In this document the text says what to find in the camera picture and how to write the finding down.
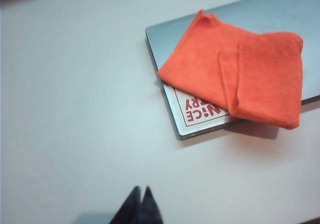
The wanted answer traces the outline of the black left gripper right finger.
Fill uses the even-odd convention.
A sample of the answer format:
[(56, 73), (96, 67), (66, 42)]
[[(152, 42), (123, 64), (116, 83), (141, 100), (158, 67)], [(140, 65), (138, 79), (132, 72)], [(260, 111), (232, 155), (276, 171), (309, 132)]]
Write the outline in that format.
[(146, 187), (141, 206), (140, 224), (164, 224), (160, 209), (149, 186)]

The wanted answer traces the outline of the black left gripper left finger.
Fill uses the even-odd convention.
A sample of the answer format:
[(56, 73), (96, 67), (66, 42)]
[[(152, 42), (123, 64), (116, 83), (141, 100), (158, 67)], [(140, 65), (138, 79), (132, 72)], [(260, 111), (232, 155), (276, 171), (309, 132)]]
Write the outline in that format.
[(110, 224), (139, 224), (140, 209), (141, 188), (135, 186), (110, 221)]

